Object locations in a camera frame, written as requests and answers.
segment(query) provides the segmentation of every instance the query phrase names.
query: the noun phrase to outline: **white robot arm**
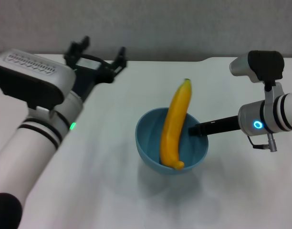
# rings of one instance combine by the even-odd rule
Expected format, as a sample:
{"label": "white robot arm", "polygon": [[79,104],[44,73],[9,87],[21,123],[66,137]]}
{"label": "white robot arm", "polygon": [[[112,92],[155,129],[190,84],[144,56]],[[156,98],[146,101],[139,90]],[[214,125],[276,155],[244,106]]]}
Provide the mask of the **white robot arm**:
{"label": "white robot arm", "polygon": [[[253,148],[277,151],[274,133],[292,130],[292,93],[284,94],[282,78],[284,60],[276,51],[250,51],[230,64],[234,76],[246,75],[252,83],[263,82],[265,100],[243,105],[237,116],[198,124],[189,129],[191,135],[205,136],[242,130]],[[268,144],[254,145],[250,136],[267,135]]]}
{"label": "white robot arm", "polygon": [[[0,54],[0,88],[26,101],[28,116],[0,152],[0,228],[19,226],[26,197],[83,109],[92,89],[126,67],[122,48],[111,64],[85,55],[89,38],[72,43],[60,64],[19,50]],[[98,62],[96,70],[76,65]]]}

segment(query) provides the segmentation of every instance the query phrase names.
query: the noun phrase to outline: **bowl rim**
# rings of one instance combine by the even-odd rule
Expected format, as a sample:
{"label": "bowl rim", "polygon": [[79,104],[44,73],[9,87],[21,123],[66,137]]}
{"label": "bowl rim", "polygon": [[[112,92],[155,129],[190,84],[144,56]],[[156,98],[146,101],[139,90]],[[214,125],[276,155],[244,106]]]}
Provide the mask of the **bowl rim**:
{"label": "bowl rim", "polygon": [[[156,165],[158,165],[160,168],[165,169],[165,170],[167,170],[167,171],[177,171],[177,170],[174,169],[174,168],[170,168],[170,167],[167,167],[167,166],[161,165],[160,163],[158,163],[158,162],[154,161],[153,159],[151,159],[151,158],[150,158],[150,157],[144,152],[144,150],[143,150],[142,147],[140,146],[140,143],[139,143],[139,141],[138,141],[138,139],[137,139],[137,128],[138,128],[138,126],[139,126],[139,124],[140,124],[140,121],[144,118],[144,116],[146,116],[148,113],[153,112],[153,111],[155,111],[155,110],[163,110],[163,109],[169,109],[169,108],[168,108],[168,107],[159,107],[159,108],[152,109],[152,110],[146,112],[145,114],[143,114],[142,117],[138,120],[138,122],[137,122],[137,124],[136,124],[136,144],[137,144],[138,147],[142,150],[143,155],[145,155],[150,161],[152,161],[153,163],[155,163]],[[188,114],[189,116],[191,116],[191,117],[192,117],[197,123],[200,123],[196,118],[194,118],[194,116],[190,115],[189,113],[187,113],[187,114]],[[208,136],[204,136],[204,137],[206,137],[206,139],[207,139],[207,147],[206,147],[206,152],[205,152],[205,154],[203,155],[203,157],[202,157],[197,163],[195,163],[195,164],[193,164],[193,165],[191,165],[191,166],[189,166],[189,167],[184,167],[182,170],[179,170],[179,171],[191,170],[193,167],[197,166],[198,164],[200,164],[200,163],[204,160],[204,158],[205,158],[205,156],[207,155],[208,150],[209,150],[209,138],[208,138]]]}

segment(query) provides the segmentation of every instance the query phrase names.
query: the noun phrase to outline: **black stripe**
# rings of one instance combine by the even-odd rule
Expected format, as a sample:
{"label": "black stripe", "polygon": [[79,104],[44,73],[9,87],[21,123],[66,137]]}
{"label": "black stripe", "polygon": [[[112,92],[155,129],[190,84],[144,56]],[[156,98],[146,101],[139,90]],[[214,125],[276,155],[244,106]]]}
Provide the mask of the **black stripe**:
{"label": "black stripe", "polygon": [[288,94],[284,95],[282,100],[281,100],[281,115],[283,118],[283,121],[285,122],[285,125],[292,130],[292,126],[289,124],[287,118],[286,118],[286,114],[285,114],[285,110],[284,110],[284,103],[285,103],[285,98]]}
{"label": "black stripe", "polygon": [[281,97],[281,95],[278,96],[278,97],[276,97],[275,100],[274,100],[274,103],[273,103],[273,117],[274,117],[274,120],[275,120],[276,125],[278,125],[278,127],[279,127],[282,131],[289,131],[289,130],[286,130],[286,129],[282,126],[282,124],[281,124],[281,122],[280,122],[280,120],[279,120],[279,117],[278,117],[278,108],[277,108],[277,106],[278,106],[278,101],[279,101],[279,98],[280,98],[280,97]]}
{"label": "black stripe", "polygon": [[47,132],[45,132],[44,130],[41,130],[40,128],[37,128],[33,125],[28,125],[28,124],[22,124],[18,127],[18,129],[19,128],[30,129],[30,130],[38,132],[39,134],[42,134],[43,136],[47,137],[54,144],[56,150],[58,149],[58,143],[56,142],[56,140],[52,136],[50,136]]}
{"label": "black stripe", "polygon": [[52,125],[46,123],[45,121],[39,120],[37,118],[28,118],[28,119],[25,119],[24,123],[25,122],[34,122],[34,123],[38,123],[38,124],[41,124],[41,125],[49,128],[54,134],[56,134],[56,136],[58,137],[59,141],[62,142],[62,136],[59,133],[59,131],[55,127],[53,127]]}
{"label": "black stripe", "polygon": [[267,124],[265,122],[265,118],[264,118],[264,106],[265,106],[265,100],[262,101],[261,108],[260,108],[261,122],[263,123],[265,130],[267,130],[270,134],[273,134],[274,132],[271,129],[269,129],[269,127],[267,126]]}
{"label": "black stripe", "polygon": [[69,123],[69,121],[58,111],[55,111],[55,112],[60,117],[60,119],[64,122],[64,124],[68,127],[68,129],[70,129],[71,124]]}

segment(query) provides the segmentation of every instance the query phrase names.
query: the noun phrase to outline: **blue led light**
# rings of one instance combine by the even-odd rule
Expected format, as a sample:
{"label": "blue led light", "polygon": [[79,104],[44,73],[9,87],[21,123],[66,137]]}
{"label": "blue led light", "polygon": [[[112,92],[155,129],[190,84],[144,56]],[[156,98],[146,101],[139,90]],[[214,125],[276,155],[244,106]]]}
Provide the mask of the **blue led light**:
{"label": "blue led light", "polygon": [[263,128],[263,124],[260,121],[254,121],[253,126],[256,129],[262,129]]}

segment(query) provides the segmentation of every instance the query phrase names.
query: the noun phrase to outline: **yellow banana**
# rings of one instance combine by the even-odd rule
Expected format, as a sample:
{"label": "yellow banana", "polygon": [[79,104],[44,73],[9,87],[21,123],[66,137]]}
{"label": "yellow banana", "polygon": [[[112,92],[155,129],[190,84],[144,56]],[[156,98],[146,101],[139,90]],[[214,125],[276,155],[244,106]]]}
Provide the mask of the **yellow banana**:
{"label": "yellow banana", "polygon": [[171,101],[163,126],[160,144],[161,162],[175,169],[184,167],[184,163],[179,160],[179,141],[191,95],[190,80],[185,79]]}

